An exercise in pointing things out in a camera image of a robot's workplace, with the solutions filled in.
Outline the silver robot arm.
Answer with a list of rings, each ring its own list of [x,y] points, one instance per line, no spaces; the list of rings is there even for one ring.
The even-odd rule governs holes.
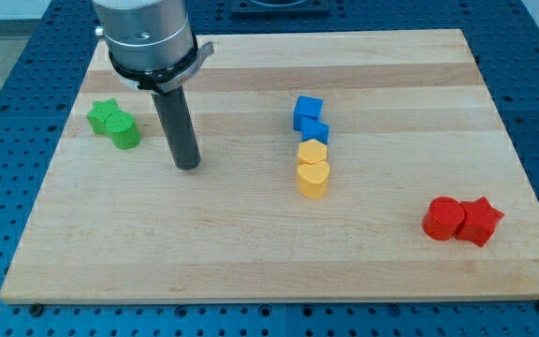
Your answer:
[[[197,44],[183,0],[94,0],[113,68],[142,90],[181,88],[214,53]]]

